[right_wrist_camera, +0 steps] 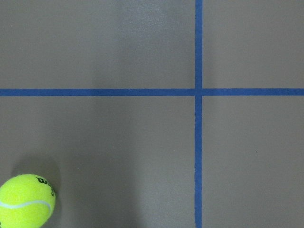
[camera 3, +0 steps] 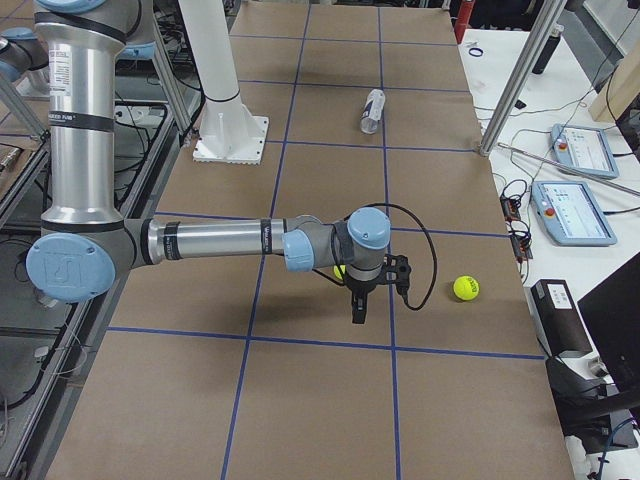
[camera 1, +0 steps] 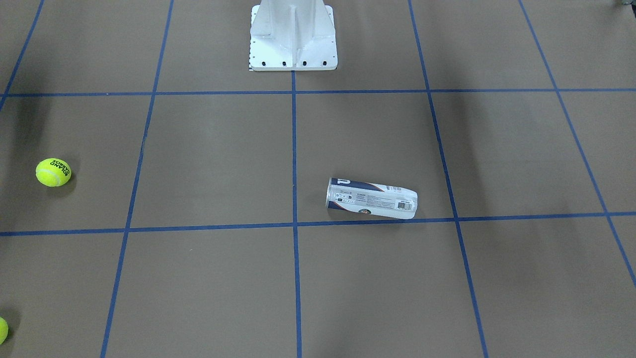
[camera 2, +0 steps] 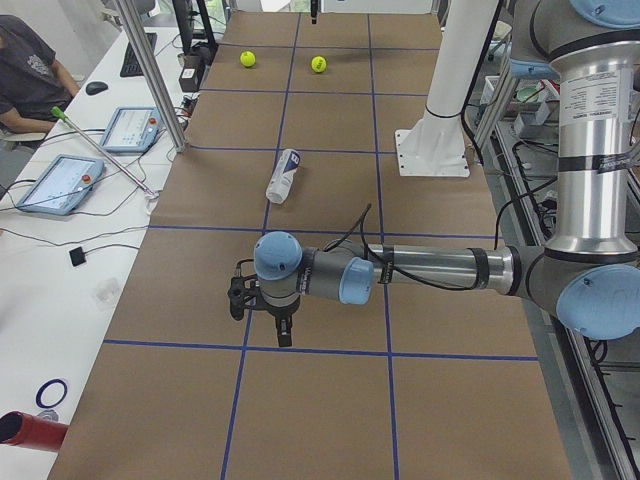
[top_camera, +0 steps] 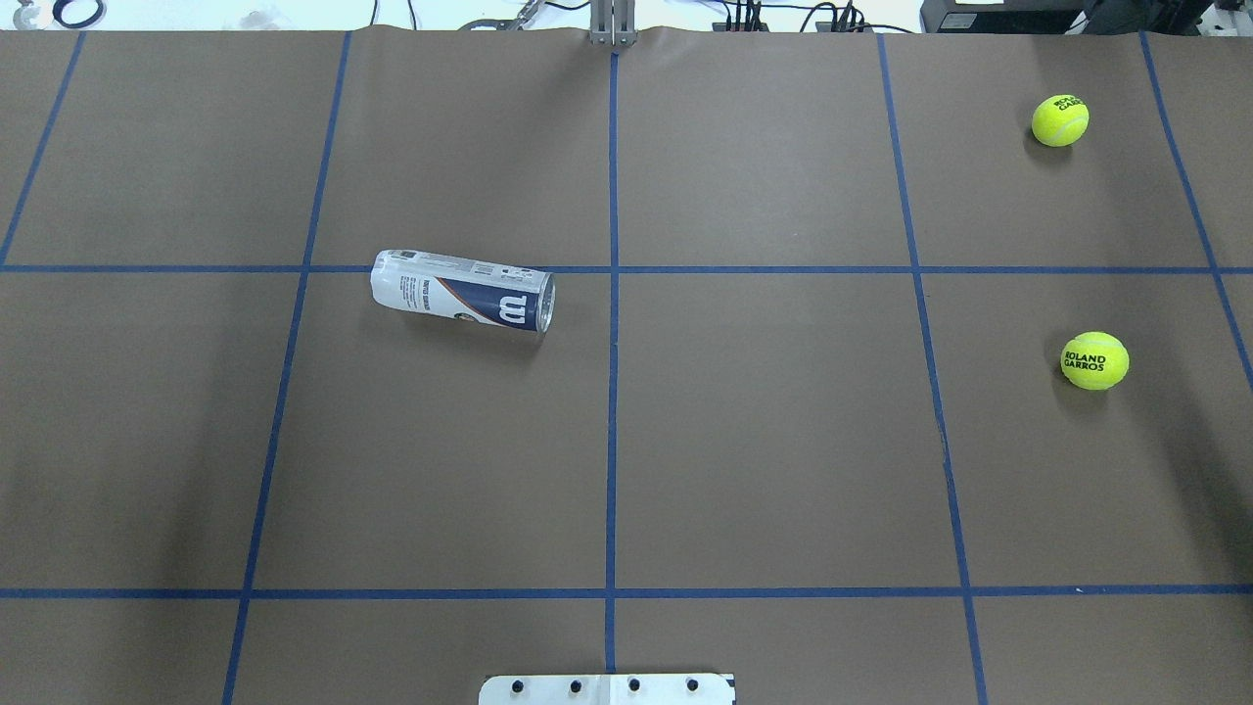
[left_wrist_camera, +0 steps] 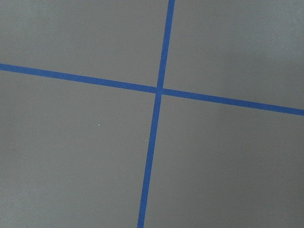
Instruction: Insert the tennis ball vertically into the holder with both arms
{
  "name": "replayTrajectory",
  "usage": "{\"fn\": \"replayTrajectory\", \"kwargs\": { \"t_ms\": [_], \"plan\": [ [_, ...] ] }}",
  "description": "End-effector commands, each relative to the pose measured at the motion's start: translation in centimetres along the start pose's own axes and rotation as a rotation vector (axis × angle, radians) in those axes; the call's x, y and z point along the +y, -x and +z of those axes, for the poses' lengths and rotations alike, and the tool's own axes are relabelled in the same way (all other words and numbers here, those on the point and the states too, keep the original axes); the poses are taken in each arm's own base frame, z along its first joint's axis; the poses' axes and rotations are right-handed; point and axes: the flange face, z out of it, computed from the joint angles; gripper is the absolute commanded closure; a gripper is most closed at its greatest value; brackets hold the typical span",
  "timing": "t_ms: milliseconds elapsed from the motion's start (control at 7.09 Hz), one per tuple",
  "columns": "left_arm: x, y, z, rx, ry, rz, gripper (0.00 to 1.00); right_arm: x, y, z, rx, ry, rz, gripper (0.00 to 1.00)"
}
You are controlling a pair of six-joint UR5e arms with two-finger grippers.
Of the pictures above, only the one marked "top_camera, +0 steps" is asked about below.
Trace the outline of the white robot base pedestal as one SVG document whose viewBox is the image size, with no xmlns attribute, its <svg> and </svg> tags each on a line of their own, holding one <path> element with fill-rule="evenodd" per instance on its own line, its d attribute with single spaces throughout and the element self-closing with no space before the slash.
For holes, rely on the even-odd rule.
<svg viewBox="0 0 1253 705">
<path fill-rule="evenodd" d="M 479 704 L 736 704 L 732 675 L 645 672 L 487 677 Z"/>
</svg>

